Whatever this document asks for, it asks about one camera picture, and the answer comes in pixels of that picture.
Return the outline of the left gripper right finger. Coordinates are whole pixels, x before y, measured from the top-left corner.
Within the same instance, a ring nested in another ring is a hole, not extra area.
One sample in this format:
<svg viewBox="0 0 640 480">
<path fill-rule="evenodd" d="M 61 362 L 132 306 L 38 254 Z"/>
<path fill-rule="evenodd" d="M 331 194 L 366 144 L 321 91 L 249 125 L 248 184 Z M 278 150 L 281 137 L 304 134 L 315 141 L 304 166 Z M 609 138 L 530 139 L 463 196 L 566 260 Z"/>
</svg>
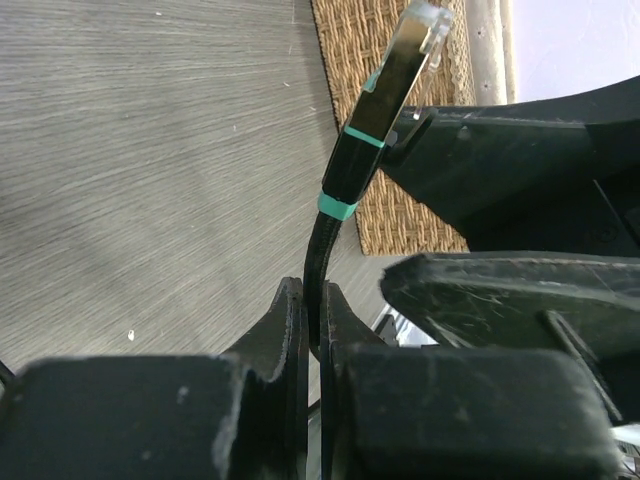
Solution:
<svg viewBox="0 0 640 480">
<path fill-rule="evenodd" d="M 591 379 L 550 350 L 386 345 L 328 283 L 320 309 L 326 479 L 613 479 Z"/>
</svg>

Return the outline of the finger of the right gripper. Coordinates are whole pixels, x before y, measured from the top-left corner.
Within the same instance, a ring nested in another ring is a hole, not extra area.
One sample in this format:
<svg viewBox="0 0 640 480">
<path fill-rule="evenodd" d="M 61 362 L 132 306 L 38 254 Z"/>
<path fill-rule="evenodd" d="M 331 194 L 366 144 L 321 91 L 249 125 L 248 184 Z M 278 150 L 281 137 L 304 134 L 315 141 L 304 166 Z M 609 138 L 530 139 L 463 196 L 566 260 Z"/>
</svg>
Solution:
<svg viewBox="0 0 640 480">
<path fill-rule="evenodd" d="M 568 354 L 590 373 L 613 424 L 638 422 L 638 259 L 420 254 L 387 268 L 380 288 L 442 345 Z"/>
<path fill-rule="evenodd" d="M 472 251 L 639 249 L 639 81 L 403 118 L 384 172 Z"/>
</svg>

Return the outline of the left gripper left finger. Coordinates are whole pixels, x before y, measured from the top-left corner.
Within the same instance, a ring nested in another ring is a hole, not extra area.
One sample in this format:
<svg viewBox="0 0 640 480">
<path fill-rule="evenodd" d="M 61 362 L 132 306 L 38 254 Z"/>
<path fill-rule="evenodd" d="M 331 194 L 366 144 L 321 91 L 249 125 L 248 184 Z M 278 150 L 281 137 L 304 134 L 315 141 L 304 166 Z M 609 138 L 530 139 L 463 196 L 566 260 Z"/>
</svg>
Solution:
<svg viewBox="0 0 640 480">
<path fill-rule="evenodd" d="M 48 358 L 1 400 L 5 479 L 302 479 L 302 285 L 218 355 Z"/>
</svg>

